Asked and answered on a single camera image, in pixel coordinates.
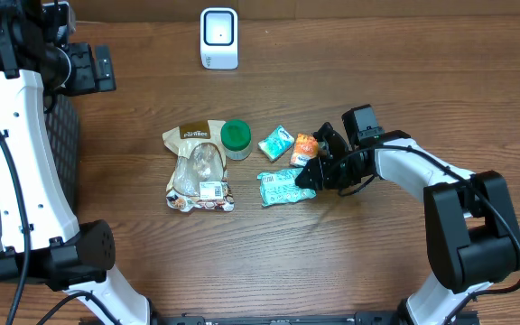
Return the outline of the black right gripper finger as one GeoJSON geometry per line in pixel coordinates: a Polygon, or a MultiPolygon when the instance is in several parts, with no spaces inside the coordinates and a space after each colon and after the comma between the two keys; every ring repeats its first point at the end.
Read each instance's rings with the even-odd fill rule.
{"type": "Polygon", "coordinates": [[[330,122],[324,123],[312,136],[317,141],[319,157],[342,158],[349,151],[345,139],[334,130],[330,122]]]}
{"type": "Polygon", "coordinates": [[[324,189],[324,168],[320,157],[312,158],[306,162],[306,165],[295,179],[295,185],[302,189],[324,189]]]}

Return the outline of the orange tissue pack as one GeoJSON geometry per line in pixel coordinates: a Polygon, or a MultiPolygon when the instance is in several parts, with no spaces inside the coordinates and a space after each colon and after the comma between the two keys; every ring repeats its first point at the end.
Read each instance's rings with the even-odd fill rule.
{"type": "Polygon", "coordinates": [[[318,155],[319,145],[312,135],[298,134],[292,150],[290,165],[304,167],[307,162],[318,155]]]}

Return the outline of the large teal wipes pack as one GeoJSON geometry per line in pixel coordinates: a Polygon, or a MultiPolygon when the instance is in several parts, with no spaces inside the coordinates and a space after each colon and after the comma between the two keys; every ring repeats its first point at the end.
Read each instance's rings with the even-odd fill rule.
{"type": "Polygon", "coordinates": [[[257,175],[260,181],[260,195],[263,206],[296,203],[316,197],[316,191],[303,189],[295,184],[302,168],[283,169],[276,172],[262,172],[257,175]]]}

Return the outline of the small teal tissue pack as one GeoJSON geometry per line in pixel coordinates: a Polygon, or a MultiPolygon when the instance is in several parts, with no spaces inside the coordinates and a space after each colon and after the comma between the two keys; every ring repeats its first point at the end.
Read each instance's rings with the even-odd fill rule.
{"type": "Polygon", "coordinates": [[[293,144],[294,138],[282,125],[279,125],[271,134],[258,143],[258,147],[270,162],[274,162],[293,144]]]}

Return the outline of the green lid jar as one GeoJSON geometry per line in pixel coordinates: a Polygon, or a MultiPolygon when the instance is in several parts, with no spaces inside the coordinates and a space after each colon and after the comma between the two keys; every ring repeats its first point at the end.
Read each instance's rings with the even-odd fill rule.
{"type": "Polygon", "coordinates": [[[252,133],[246,122],[239,119],[227,121],[220,136],[227,158],[241,161],[252,152],[252,133]]]}

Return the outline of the brown snack bag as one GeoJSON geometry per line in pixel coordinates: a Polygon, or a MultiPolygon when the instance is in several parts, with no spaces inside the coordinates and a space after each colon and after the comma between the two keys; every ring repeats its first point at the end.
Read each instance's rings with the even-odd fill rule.
{"type": "Polygon", "coordinates": [[[235,207],[228,185],[227,157],[221,143],[221,120],[180,125],[162,134],[164,146],[176,154],[166,187],[166,202],[187,213],[193,209],[230,212],[235,207]]]}

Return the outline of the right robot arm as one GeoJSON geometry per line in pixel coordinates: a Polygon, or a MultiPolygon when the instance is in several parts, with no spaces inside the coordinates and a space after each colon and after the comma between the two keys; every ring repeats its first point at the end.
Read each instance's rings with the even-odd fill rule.
{"type": "Polygon", "coordinates": [[[520,289],[520,228],[505,178],[474,173],[425,151],[402,130],[387,132],[370,105],[314,132],[319,145],[295,183],[354,195],[374,179],[390,181],[423,204],[431,273],[395,311],[358,311],[356,324],[477,324],[465,306],[482,295],[520,289]]]}

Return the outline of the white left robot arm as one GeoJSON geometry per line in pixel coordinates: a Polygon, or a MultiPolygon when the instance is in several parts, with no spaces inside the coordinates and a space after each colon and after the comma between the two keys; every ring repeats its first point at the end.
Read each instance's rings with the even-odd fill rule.
{"type": "Polygon", "coordinates": [[[108,47],[70,42],[74,29],[68,2],[0,1],[0,282],[44,284],[106,324],[154,324],[109,225],[79,223],[61,187],[45,117],[62,97],[116,89],[108,47]]]}

